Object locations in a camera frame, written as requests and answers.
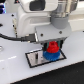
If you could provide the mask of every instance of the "white robot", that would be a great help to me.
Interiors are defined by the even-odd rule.
[[[21,6],[18,8],[17,19],[13,20],[17,38],[2,34],[0,37],[43,44],[42,50],[32,52],[33,57],[31,52],[26,54],[30,67],[58,61],[60,57],[65,59],[56,41],[64,40],[72,33],[68,18],[69,14],[76,9],[77,2],[78,0],[20,0]],[[45,59],[42,62],[34,62],[40,56],[44,56]]]

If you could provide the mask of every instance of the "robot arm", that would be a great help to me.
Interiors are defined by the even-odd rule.
[[[72,31],[68,23],[71,11],[78,0],[20,0],[17,13],[17,37],[35,37],[37,43],[50,42],[68,37]]]

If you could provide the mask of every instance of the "white surface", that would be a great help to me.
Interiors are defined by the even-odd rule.
[[[76,10],[71,13],[71,15],[76,14],[84,14],[84,1],[79,1]]]
[[[13,32],[11,14],[0,15],[0,33],[15,36]],[[0,84],[13,83],[30,78],[54,69],[84,61],[84,33],[73,33],[64,43],[63,52],[67,59],[46,64],[36,68],[29,68],[25,53],[41,48],[38,44],[13,42],[0,38],[0,46],[4,50],[0,52]]]
[[[34,0],[20,0],[20,4],[26,12],[35,12],[30,10],[30,2],[32,1]],[[43,11],[55,10],[58,6],[58,0],[45,0],[45,3],[45,9]]]
[[[15,0],[6,0],[5,7],[7,13],[16,13],[20,4],[14,4]]]

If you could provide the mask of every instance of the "blue object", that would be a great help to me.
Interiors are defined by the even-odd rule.
[[[60,51],[58,51],[57,53],[49,53],[47,51],[44,51],[43,57],[49,61],[56,61],[60,57]]]

